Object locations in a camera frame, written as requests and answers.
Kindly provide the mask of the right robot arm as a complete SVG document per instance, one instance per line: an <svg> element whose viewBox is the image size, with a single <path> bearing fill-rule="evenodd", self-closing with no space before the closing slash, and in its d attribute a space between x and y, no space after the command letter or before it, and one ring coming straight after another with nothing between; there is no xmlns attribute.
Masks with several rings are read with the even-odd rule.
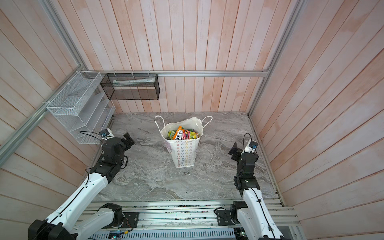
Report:
<svg viewBox="0 0 384 240"><path fill-rule="evenodd" d="M283 233L275 224L263 199L261 188L254 176L258 161L258 143L249 140L243 149L234 144L229 155L237 161L234 185L240 192L241 201L231 205L231 220L241 225L249 240L284 240Z"/></svg>

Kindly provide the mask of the green candy bag back side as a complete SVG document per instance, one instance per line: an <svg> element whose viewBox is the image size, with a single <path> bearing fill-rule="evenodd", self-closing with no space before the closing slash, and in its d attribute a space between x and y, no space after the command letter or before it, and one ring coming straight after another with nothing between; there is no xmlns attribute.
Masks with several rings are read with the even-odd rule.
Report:
<svg viewBox="0 0 384 240"><path fill-rule="evenodd" d="M194 131L185 130L185 134L188 140L195 140L200 137L200 135Z"/></svg>

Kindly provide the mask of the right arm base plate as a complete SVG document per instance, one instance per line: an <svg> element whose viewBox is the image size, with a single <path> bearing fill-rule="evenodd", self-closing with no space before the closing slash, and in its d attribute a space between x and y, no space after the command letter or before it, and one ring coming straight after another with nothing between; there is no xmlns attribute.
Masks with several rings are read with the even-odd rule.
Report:
<svg viewBox="0 0 384 240"><path fill-rule="evenodd" d="M236 226L240 225L236 220L232 218L231 211L224 208L217 208L214 210L214 214L217 217L217 223L219 226Z"/></svg>

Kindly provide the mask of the green Spring Tea candy bag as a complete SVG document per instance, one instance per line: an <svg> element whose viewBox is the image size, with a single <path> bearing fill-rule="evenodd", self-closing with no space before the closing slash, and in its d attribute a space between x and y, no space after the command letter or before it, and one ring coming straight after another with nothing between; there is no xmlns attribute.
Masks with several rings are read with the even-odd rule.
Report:
<svg viewBox="0 0 384 240"><path fill-rule="evenodd" d="M173 140L177 130L168 131L168 140Z"/></svg>

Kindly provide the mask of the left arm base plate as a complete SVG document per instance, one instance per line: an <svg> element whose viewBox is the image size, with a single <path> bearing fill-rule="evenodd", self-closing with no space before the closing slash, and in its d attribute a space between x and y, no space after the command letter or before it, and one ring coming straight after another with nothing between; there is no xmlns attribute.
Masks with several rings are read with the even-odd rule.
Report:
<svg viewBox="0 0 384 240"><path fill-rule="evenodd" d="M122 212L114 216L114 220L111 224L103 227L103 229L120 229L128 228L134 229L138 225L139 212Z"/></svg>

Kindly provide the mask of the small orange candy bag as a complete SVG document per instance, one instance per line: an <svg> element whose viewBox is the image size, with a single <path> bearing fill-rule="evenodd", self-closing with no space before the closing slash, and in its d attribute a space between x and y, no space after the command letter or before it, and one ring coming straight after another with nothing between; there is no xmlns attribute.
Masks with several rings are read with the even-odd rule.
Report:
<svg viewBox="0 0 384 240"><path fill-rule="evenodd" d="M177 133L175 134L173 140L188 140L185 134L185 130L196 132L194 129L184 129L182 126L179 126L176 130L177 130Z"/></svg>

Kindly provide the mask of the white paper bag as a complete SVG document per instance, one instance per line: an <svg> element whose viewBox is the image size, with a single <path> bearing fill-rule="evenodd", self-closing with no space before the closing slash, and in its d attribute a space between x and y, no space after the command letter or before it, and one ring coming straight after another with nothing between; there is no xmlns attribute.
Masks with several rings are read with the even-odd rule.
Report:
<svg viewBox="0 0 384 240"><path fill-rule="evenodd" d="M162 116L155 116L154 120L161 119L163 126L160 127L158 123L155 123L159 133L165 142L166 148L172 157L173 163L176 168L192 167L195 164L197 158L198 148L200 140L204 134L204 128L212 120L212 116L206 116L202 120L192 117L181 122L166 124ZM168 131L176 130L179 126L184 129L194 129L199 133L200 137L196 140L168 140Z"/></svg>

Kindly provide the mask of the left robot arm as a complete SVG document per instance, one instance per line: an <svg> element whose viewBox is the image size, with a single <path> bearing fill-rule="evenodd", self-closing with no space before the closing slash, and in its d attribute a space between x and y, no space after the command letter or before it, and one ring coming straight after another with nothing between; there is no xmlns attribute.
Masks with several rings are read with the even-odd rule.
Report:
<svg viewBox="0 0 384 240"><path fill-rule="evenodd" d="M107 203L90 218L77 224L92 200L127 166L125 152L135 144L129 133L118 138L105 129L100 135L104 140L103 152L97 163L86 170L86 180L57 210L43 221L35 220L29 226L29 240L87 240L104 227L121 229L127 223L122 206Z"/></svg>

